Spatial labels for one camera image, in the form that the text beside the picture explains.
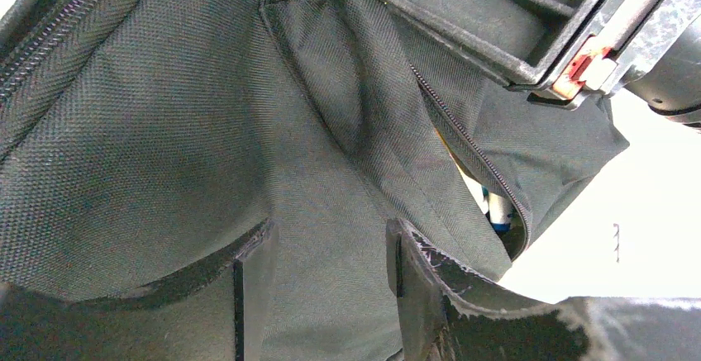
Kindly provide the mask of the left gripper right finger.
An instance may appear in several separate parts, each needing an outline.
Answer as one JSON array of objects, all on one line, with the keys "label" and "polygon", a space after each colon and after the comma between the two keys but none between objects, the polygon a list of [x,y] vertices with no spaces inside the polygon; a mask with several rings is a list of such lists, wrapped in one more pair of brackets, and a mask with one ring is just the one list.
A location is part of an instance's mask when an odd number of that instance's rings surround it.
[{"label": "left gripper right finger", "polygon": [[697,360],[692,298],[512,292],[433,245],[410,222],[386,226],[389,287],[406,360]]}]

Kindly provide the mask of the white marker blue cap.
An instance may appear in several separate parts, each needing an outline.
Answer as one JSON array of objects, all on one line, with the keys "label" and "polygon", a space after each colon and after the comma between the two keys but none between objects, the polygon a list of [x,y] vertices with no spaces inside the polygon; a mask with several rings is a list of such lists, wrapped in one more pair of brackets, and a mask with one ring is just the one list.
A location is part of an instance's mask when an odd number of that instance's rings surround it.
[{"label": "white marker blue cap", "polygon": [[498,233],[507,233],[510,231],[513,221],[514,207],[506,198],[495,193],[487,194],[489,222],[493,229]]}]

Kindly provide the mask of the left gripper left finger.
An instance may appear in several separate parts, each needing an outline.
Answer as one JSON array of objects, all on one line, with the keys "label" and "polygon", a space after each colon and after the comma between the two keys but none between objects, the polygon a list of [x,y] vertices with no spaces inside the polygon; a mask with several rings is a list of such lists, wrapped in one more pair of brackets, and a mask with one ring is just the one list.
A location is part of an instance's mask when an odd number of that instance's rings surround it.
[{"label": "left gripper left finger", "polygon": [[257,360],[279,232],[263,221],[232,244],[114,297],[63,302],[1,290],[4,360]]}]

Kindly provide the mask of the black student backpack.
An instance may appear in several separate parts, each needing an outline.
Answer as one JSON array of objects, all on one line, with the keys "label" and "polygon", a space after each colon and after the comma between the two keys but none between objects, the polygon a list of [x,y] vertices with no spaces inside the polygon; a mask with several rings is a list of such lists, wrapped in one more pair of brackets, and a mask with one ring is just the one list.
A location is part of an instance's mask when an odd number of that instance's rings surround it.
[{"label": "black student backpack", "polygon": [[[1,16],[1,290],[114,297],[279,232],[257,360],[406,360],[386,226],[497,282],[627,147],[380,0],[16,0]],[[513,205],[498,234],[467,175]]]}]

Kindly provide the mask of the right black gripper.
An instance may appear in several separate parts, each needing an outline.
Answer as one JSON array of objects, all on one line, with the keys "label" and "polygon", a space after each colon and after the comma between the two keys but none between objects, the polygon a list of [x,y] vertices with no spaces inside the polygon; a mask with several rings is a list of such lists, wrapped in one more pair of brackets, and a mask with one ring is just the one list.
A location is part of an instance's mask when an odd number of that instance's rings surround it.
[{"label": "right black gripper", "polygon": [[530,103],[565,110],[626,89],[700,127],[700,0],[380,0]]}]

